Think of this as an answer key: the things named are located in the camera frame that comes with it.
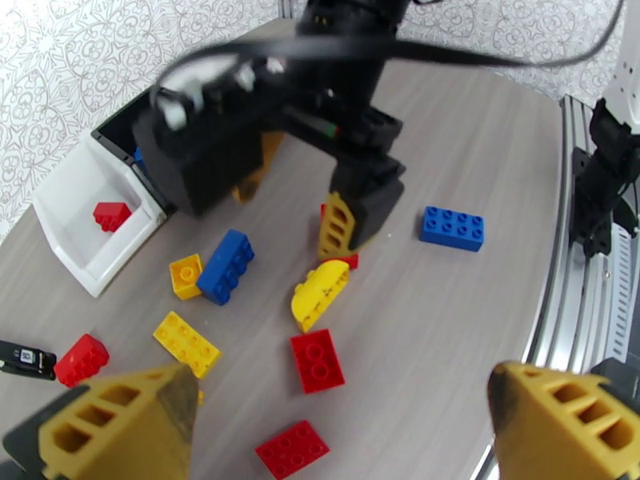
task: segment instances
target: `table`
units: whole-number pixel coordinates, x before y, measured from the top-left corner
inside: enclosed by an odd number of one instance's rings
[[[256,35],[290,32],[273,21]],[[32,209],[0,247],[0,337],[62,356],[85,332],[102,374],[173,359],[152,338],[170,310],[223,351],[202,381],[192,478],[268,478],[253,448],[308,419],[332,452],[302,478],[468,478],[491,436],[486,380],[520,359],[538,316],[558,219],[560,109],[487,70],[390,62],[374,99],[405,121],[392,154],[406,192],[316,325],[329,327],[346,385],[302,393],[290,351],[294,286],[317,265],[319,206],[333,159],[287,137],[248,206],[176,214],[100,299],[50,251]],[[427,205],[480,214],[475,254],[418,240]],[[169,262],[207,259],[229,228],[256,259],[229,304],[180,302]],[[0,434],[64,387],[0,376]]]

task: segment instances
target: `patterned wallpaper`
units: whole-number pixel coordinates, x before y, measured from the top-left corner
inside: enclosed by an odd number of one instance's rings
[[[161,66],[277,16],[277,0],[0,0],[0,242],[80,133]]]
[[[401,35],[447,46],[543,60],[576,54],[600,35],[617,0],[445,0],[412,6]],[[299,17],[306,0],[294,0]],[[622,36],[620,22],[596,58],[554,70],[496,70],[537,91],[572,94],[593,105],[609,83]]]
[[[573,53],[615,0],[445,0],[412,7],[402,35],[513,56]],[[294,10],[302,12],[304,0]],[[199,42],[277,17],[277,0],[0,0],[0,242],[33,189],[96,126]],[[551,97],[592,103],[608,83],[621,27],[596,59],[561,70],[500,70]]]

